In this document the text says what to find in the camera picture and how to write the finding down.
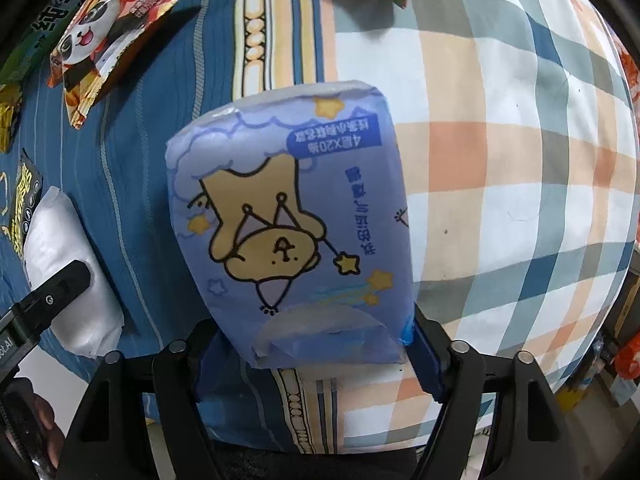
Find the blue cartoon tissue pack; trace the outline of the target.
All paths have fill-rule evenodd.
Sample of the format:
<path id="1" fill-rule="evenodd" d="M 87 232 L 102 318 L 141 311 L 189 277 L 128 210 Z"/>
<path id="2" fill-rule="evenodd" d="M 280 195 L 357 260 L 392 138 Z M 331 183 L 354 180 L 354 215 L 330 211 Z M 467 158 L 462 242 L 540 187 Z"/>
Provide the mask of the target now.
<path id="1" fill-rule="evenodd" d="M 402 360 L 416 285 L 395 129 L 377 88 L 247 96 L 176 133 L 165 160 L 183 258 L 248 364 Z"/>

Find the orange panda snack bag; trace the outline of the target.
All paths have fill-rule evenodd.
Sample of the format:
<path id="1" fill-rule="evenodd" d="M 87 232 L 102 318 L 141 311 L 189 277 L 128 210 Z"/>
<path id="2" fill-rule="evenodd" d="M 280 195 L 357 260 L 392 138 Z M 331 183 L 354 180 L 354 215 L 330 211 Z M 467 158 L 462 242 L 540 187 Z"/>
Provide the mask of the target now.
<path id="1" fill-rule="evenodd" d="M 85 0 L 50 54 L 49 86 L 63 87 L 68 121 L 80 129 L 110 80 L 180 0 Z"/>

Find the plaid bed sheet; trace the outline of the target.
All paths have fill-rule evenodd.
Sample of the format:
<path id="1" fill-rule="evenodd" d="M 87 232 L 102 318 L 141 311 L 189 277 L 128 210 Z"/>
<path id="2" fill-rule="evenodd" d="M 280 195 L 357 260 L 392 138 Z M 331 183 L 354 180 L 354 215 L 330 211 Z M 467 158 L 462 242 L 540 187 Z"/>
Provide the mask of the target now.
<path id="1" fill-rule="evenodd" d="M 552 388 L 622 288 L 637 133 L 589 0 L 235 0 L 235 98 L 358 79 L 386 96 L 423 313 Z"/>

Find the white wipes pack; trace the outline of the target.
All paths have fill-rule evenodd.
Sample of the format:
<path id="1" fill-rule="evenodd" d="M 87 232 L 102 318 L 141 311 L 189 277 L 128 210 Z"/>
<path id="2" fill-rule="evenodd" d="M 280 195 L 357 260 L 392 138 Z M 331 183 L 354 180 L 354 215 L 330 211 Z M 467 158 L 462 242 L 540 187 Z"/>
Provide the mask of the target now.
<path id="1" fill-rule="evenodd" d="M 125 319 L 70 198 L 48 188 L 23 248 L 29 285 L 43 287 L 51 330 L 76 356 L 96 359 L 117 348 Z"/>

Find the black shoe shine wipes pack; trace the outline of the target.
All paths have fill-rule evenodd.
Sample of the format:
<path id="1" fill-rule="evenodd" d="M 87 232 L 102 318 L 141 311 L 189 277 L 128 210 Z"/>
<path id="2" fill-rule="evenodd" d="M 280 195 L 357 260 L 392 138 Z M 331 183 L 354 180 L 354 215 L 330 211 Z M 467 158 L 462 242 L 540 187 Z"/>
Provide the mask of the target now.
<path id="1" fill-rule="evenodd" d="M 42 185 L 41 172 L 26 151 L 22 150 L 17 165 L 14 193 L 9 200 L 9 220 L 1 226 L 2 234 L 9 240 L 21 260 L 24 259 L 24 244 L 32 223 L 32 215 L 41 200 Z"/>

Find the yellow snack packet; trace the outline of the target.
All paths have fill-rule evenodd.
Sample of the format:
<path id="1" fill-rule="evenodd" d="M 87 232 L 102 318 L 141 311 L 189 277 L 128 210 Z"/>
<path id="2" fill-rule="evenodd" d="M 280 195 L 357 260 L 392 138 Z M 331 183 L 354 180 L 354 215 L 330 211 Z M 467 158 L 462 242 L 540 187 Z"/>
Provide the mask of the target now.
<path id="1" fill-rule="evenodd" d="M 9 153 L 22 108 L 23 92 L 20 84 L 2 84 L 0 89 L 0 152 Z"/>

